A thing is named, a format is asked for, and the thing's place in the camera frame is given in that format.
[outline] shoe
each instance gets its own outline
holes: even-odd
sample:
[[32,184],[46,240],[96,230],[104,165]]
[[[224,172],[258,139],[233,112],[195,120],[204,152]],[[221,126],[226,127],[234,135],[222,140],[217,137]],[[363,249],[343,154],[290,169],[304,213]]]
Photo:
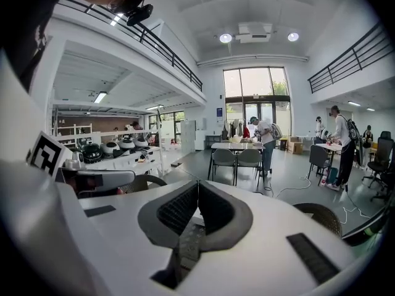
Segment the shoe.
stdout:
[[330,188],[331,190],[340,191],[340,187],[337,186],[337,185],[335,185],[335,184],[333,184],[333,183],[327,184],[326,186],[327,186],[328,188]]

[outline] fluorescent light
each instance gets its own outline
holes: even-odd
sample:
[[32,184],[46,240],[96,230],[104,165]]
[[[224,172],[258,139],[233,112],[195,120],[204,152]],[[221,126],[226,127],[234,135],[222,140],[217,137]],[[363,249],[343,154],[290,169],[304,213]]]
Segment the fluorescent light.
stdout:
[[149,107],[146,110],[155,110],[155,109],[161,109],[162,107],[164,107],[163,105],[157,105],[157,106],[153,106],[153,107]]
[[232,40],[232,35],[225,33],[220,36],[220,41],[223,43],[229,43]]
[[299,39],[299,34],[297,34],[297,33],[290,33],[289,35],[288,35],[288,41],[290,41],[290,42],[295,42],[295,41],[297,41]]
[[355,105],[355,106],[360,106],[360,104],[355,103],[355,102],[353,102],[353,101],[348,101],[348,104]]
[[100,92],[98,94],[98,97],[96,98],[96,100],[94,100],[94,103],[100,103],[100,101],[102,101],[103,97],[105,97],[106,95],[107,95],[107,92],[104,92],[104,91]]

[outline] gray floor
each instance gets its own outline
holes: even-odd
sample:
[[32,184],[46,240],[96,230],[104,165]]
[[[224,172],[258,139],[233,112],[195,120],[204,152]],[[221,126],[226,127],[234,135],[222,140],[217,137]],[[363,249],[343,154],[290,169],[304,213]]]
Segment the gray floor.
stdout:
[[[174,183],[182,179],[207,179],[207,173],[210,162],[210,150],[195,152],[183,157],[180,162],[182,164],[174,168],[170,173],[164,176],[167,183]],[[334,167],[339,167],[338,160],[333,161]],[[273,174],[266,179],[265,185],[272,186],[274,197],[286,187],[306,187],[308,181],[302,181],[299,178],[304,177],[309,171],[309,156],[293,155],[289,152],[274,150],[272,159]],[[349,196],[354,203],[367,216],[373,216],[383,205],[383,201],[375,199],[369,201],[371,196],[375,195],[378,185],[373,184],[369,189],[367,186],[370,180],[362,182],[362,177],[367,173],[360,169],[353,168],[349,179]],[[232,169],[219,167],[214,181],[232,185]],[[311,186],[307,189],[287,189],[279,196],[279,200],[283,200],[290,204],[297,203],[317,203],[322,204],[331,209],[340,221],[345,222],[346,213],[343,207],[352,210],[355,206],[350,201],[345,191],[333,191],[324,186],[317,186],[318,177],[315,173],[310,174]],[[265,191],[262,185],[262,178],[257,188],[257,180],[250,168],[240,168],[238,174],[239,188],[246,191],[259,191],[267,196],[272,196],[271,191]],[[347,223],[343,225],[343,234],[364,223],[367,219],[360,216],[358,210],[347,213]]]

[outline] balcony railing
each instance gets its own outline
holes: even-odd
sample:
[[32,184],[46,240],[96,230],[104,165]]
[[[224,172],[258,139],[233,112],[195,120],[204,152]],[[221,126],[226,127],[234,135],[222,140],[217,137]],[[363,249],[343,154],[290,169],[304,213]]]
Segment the balcony railing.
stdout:
[[354,45],[308,79],[311,93],[358,72],[394,51],[382,24],[377,23]]
[[[97,6],[95,4],[88,4],[84,0],[60,0],[58,2],[61,6],[66,6],[74,10],[86,13],[96,19],[106,22],[110,25],[114,21],[117,14],[112,13],[109,9]],[[128,27],[126,25],[125,17],[121,17],[118,21],[115,21],[114,25],[118,30],[124,32],[128,36],[139,41],[141,44],[161,56],[170,65],[172,65],[179,72],[184,74],[190,82],[195,84],[200,91],[202,91],[202,82],[192,72],[192,70],[150,29],[141,23]]]

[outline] white ceiling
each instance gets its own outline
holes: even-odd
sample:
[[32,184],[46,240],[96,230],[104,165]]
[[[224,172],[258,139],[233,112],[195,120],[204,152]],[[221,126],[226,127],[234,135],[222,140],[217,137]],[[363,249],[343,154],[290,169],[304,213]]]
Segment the white ceiling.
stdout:
[[92,103],[100,91],[108,93],[101,104],[114,107],[133,107],[144,111],[158,104],[167,110],[176,106],[197,106],[191,99],[163,84],[120,67],[109,54],[67,43],[54,81],[54,99],[76,105]]
[[[356,107],[348,104],[352,101],[360,104]],[[390,78],[379,83],[371,84],[356,91],[352,91],[341,96],[332,97],[326,103],[330,106],[342,104],[347,106],[350,111],[366,111],[370,107],[375,110],[394,109],[395,108],[395,78]]]
[[[324,31],[342,0],[172,0],[186,20],[203,54],[214,49],[224,54],[266,52],[304,56]],[[240,44],[230,49],[214,36],[235,35],[240,22],[272,23],[274,34],[267,43]],[[290,32],[299,41],[287,40]]]

